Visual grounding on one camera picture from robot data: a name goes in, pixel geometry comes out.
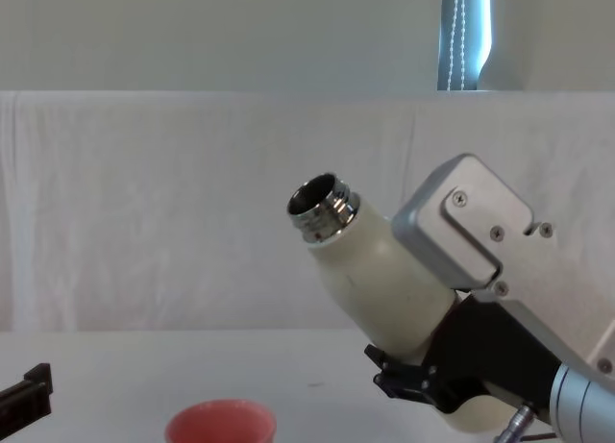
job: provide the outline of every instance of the red cup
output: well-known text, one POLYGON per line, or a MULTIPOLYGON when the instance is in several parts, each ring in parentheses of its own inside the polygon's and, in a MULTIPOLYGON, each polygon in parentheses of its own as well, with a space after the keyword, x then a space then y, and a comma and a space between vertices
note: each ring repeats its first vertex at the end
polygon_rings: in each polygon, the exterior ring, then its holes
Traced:
POLYGON ((167 443, 273 443, 276 417, 248 400, 214 400, 191 406, 166 426, 167 443))

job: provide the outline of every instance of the dark object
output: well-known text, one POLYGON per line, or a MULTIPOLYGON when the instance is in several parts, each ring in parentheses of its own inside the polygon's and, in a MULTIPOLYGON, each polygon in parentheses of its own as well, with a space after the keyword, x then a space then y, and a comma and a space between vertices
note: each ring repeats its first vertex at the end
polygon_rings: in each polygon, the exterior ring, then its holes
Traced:
POLYGON ((478 395, 530 406, 549 422, 549 399, 560 361, 498 304, 469 296, 442 320, 421 365, 401 363, 368 345, 380 368, 375 384, 389 398, 455 412, 478 395))
POLYGON ((555 433, 539 433, 537 435, 526 435, 521 437, 521 441, 544 441, 555 440, 557 435, 555 433))
POLYGON ((23 381, 0 392, 0 440, 51 413, 51 366, 41 363, 23 381))

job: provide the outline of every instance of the white table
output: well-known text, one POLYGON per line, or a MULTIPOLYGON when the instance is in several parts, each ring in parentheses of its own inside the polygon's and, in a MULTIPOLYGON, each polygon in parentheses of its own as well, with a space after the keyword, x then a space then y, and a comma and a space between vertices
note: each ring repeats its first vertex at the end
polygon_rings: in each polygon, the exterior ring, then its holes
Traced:
POLYGON ((270 406, 276 443, 491 443, 428 406, 389 400, 355 331, 0 334, 0 386, 50 362, 53 413, 11 443, 153 443, 179 410, 223 397, 270 406))

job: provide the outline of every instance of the cup rim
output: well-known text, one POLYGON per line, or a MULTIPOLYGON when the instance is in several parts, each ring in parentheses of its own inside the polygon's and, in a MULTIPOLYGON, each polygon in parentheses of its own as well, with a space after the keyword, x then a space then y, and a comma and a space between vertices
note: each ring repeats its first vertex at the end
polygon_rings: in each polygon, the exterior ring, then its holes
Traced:
POLYGON ((259 417, 263 419, 263 422, 266 423, 267 428, 265 429, 263 436, 259 440, 255 441, 254 443, 269 443, 273 440, 273 437, 276 434, 278 423, 276 420, 276 416, 271 409, 253 400, 247 400, 243 398, 223 398, 223 399, 217 399, 217 400, 207 400, 201 403, 197 403, 175 414, 171 418, 171 420, 168 422, 168 424, 166 425, 166 428, 164 429, 164 437, 167 443, 173 443, 173 440, 171 440, 171 435, 170 435, 172 426, 176 424, 177 421, 185 417, 187 414, 195 412, 203 407, 226 407, 226 406, 242 407, 244 409, 248 409, 258 414, 259 417))

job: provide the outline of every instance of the white water bottle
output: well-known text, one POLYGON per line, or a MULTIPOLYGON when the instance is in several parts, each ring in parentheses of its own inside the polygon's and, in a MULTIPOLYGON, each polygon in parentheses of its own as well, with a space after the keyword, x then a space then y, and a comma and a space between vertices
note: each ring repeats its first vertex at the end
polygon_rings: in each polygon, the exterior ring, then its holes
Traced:
MULTIPOLYGON (((431 334, 455 303, 455 292, 395 239, 386 218, 334 174, 302 185, 287 212, 337 304, 378 348, 420 363, 431 334)), ((501 428, 513 412, 492 397, 476 397, 443 417, 455 429, 479 432, 501 428)))

